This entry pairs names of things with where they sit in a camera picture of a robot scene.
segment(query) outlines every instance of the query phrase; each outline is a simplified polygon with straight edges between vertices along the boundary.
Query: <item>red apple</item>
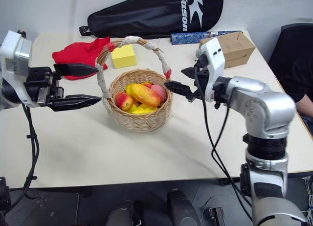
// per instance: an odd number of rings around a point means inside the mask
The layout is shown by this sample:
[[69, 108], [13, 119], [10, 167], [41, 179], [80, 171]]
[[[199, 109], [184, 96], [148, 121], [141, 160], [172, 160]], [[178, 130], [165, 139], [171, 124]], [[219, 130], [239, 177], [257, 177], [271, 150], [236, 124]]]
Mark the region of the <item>red apple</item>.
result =
[[126, 92], [120, 92], [115, 97], [115, 103], [121, 110], [125, 111], [133, 106], [134, 100]]

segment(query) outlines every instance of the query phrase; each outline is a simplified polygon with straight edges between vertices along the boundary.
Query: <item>white wall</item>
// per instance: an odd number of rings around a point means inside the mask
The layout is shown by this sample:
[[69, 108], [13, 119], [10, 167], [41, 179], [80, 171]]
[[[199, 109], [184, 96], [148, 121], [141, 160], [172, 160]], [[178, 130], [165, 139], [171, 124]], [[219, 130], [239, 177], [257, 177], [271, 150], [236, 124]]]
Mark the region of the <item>white wall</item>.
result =
[[[7, 30], [23, 28], [28, 38], [38, 33], [75, 32], [94, 11], [124, 0], [0, 0], [0, 42]], [[214, 30], [247, 29], [265, 59], [289, 23], [313, 23], [313, 0], [224, 0]]]

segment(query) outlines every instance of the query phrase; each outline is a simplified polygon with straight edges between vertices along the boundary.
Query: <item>toy fruit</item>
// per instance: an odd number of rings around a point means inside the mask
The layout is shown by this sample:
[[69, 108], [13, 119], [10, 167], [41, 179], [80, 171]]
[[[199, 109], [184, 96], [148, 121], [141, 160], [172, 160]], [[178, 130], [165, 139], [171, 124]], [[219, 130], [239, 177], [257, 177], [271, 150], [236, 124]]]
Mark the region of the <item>toy fruit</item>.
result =
[[156, 110], [157, 110], [157, 107], [151, 107], [151, 106], [144, 105], [144, 104], [141, 104], [140, 106], [136, 106], [135, 104], [133, 104], [133, 106], [130, 109], [126, 110], [126, 112], [132, 113], [132, 114], [144, 114], [144, 113], [152, 113]]
[[126, 91], [126, 93], [127, 93], [128, 95], [131, 94], [131, 87], [132, 87], [133, 84], [134, 84], [134, 83], [127, 85], [127, 87], [126, 87], [126, 89], [125, 89], [125, 91]]
[[148, 88], [151, 88], [153, 83], [151, 83], [151, 82], [144, 82], [144, 83], [142, 83], [142, 85], [144, 85], [144, 86], [146, 86]]
[[120, 92], [115, 97], [115, 103], [121, 110], [125, 111], [133, 106], [134, 100], [126, 92]]
[[161, 102], [166, 100], [166, 90], [164, 87], [154, 84], [152, 85], [151, 90], [155, 91], [160, 96]]
[[144, 85], [134, 83], [129, 90], [130, 95], [142, 104], [157, 107], [161, 102], [160, 96]]

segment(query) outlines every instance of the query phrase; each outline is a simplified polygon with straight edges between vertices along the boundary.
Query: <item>yellow sponge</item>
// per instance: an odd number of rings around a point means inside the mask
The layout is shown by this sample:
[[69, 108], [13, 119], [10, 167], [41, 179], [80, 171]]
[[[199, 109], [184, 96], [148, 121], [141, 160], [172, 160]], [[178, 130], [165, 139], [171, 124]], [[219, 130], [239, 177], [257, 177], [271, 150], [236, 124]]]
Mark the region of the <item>yellow sponge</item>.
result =
[[112, 60], [115, 68], [137, 65], [133, 45], [128, 44], [114, 49], [112, 52]]

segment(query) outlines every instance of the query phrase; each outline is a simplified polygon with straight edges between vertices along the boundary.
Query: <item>table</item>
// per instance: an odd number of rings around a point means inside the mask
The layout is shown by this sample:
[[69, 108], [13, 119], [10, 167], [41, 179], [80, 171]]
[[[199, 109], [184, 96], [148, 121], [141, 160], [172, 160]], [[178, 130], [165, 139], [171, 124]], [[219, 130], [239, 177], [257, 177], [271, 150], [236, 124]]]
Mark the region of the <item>table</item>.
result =
[[[53, 68], [51, 53], [72, 42], [91, 42], [91, 37], [72, 34], [40, 34], [32, 48], [32, 67]], [[180, 70], [195, 62], [198, 44], [171, 45], [170, 40], [152, 40], [163, 51], [172, 68], [173, 80], [193, 85], [193, 80]], [[123, 72], [136, 68], [150, 68], [161, 72], [160, 62], [151, 51], [135, 45], [138, 65], [104, 71], [108, 82]], [[228, 68], [224, 76], [251, 77], [266, 82], [273, 90], [282, 91], [274, 74], [258, 49], [246, 65]], [[65, 94], [101, 96], [96, 76], [78, 80], [61, 80]], [[216, 139], [221, 128], [225, 107], [214, 109], [208, 104], [209, 126]], [[68, 187], [144, 181], [188, 180], [224, 178], [224, 174], [211, 158], [211, 145], [204, 125], [200, 100], [193, 103], [174, 95], [172, 116], [161, 128], [150, 133], [136, 133], [107, 116], [101, 102], [94, 106], [66, 112], [53, 112], [49, 108], [32, 109], [33, 124], [40, 143], [40, 156], [36, 166], [36, 181], [31, 187]], [[10, 187], [21, 187], [31, 166], [29, 128], [21, 106], [0, 113], [0, 170]], [[245, 120], [231, 111], [218, 146], [229, 173], [240, 174], [245, 162]], [[291, 123], [287, 151], [290, 156], [289, 172], [313, 170], [313, 141], [299, 116]]]

